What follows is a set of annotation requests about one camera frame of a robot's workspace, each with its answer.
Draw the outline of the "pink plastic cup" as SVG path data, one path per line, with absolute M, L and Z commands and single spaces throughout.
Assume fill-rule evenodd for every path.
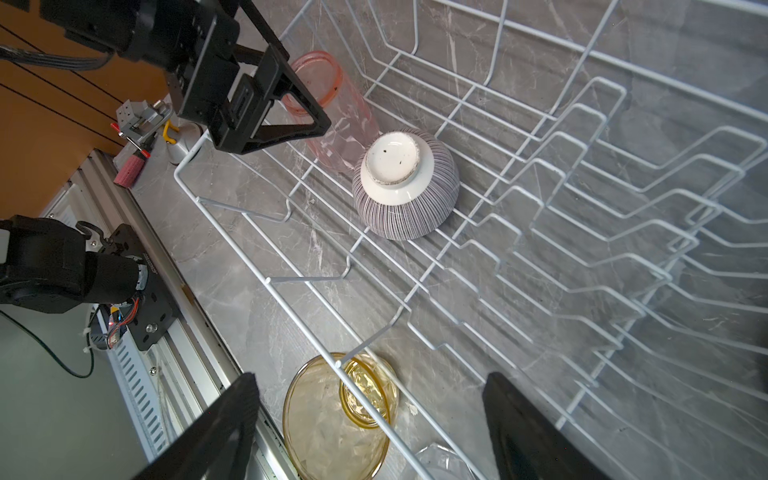
M 326 168 L 349 173 L 380 136 L 381 131 L 368 104 L 335 57 L 312 51 L 291 67 L 323 108 L 331 127 L 321 137 L 306 141 Z

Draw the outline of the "clear plastic cup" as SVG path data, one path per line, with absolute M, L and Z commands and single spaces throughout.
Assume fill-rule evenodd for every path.
M 415 453 L 416 459 L 424 466 L 433 479 L 475 480 L 468 465 L 453 450 L 432 443 Z

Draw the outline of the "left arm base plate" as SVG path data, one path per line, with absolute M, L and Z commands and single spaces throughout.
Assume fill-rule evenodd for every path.
M 119 225 L 110 240 L 107 253 L 132 258 L 147 267 L 148 279 L 139 292 L 138 312 L 127 325 L 137 348 L 147 351 L 181 317 L 181 311 L 133 227 Z

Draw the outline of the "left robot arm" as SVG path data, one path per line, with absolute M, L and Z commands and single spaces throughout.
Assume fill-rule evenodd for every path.
M 3 47 L 13 63 L 88 71 L 113 56 L 162 69 L 175 113 L 242 155 L 324 135 L 331 122 L 290 67 L 287 50 L 250 1 L 44 1 L 40 17 L 92 58 Z M 43 313 L 119 304 L 142 289 L 135 260 L 90 252 L 84 232 L 50 218 L 1 224 L 1 300 Z

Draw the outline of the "red handled screwdriver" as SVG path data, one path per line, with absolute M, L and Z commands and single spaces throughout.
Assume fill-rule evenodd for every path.
M 125 161 L 114 179 L 116 185 L 131 188 L 138 179 L 146 161 L 151 157 L 151 154 L 148 150 L 142 148 L 138 142 L 123 133 L 116 122 L 111 123 L 110 126 L 120 137 L 127 140 L 135 148 L 135 152 Z

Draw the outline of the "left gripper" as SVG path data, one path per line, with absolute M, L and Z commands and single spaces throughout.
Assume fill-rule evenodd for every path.
M 331 121 L 284 55 L 237 44 L 239 9 L 261 19 L 252 1 L 121 1 L 119 55 L 162 69 L 177 115 L 206 126 L 221 150 L 323 136 Z M 256 70 L 240 77 L 230 101 L 241 63 Z

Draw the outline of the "yellow plastic cup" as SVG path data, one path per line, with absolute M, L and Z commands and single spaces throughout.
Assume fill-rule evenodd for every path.
M 390 443 L 320 355 L 294 376 L 283 405 L 282 429 L 302 479 L 372 479 Z

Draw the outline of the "aluminium front rail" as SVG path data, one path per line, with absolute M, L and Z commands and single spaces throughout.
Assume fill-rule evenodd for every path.
M 113 158 L 88 154 L 43 211 L 68 225 L 89 221 L 107 233 L 131 228 L 178 312 L 163 327 L 144 323 L 106 358 L 145 456 L 155 460 L 223 393 L 241 369 L 222 344 L 134 193 L 114 184 Z

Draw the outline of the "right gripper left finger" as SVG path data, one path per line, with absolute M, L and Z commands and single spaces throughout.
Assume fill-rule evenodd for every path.
M 244 479 L 260 408 L 252 373 L 240 375 L 137 479 Z

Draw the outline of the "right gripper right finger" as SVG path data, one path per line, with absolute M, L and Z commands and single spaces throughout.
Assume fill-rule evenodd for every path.
M 502 479 L 606 479 L 503 374 L 482 393 L 495 463 Z

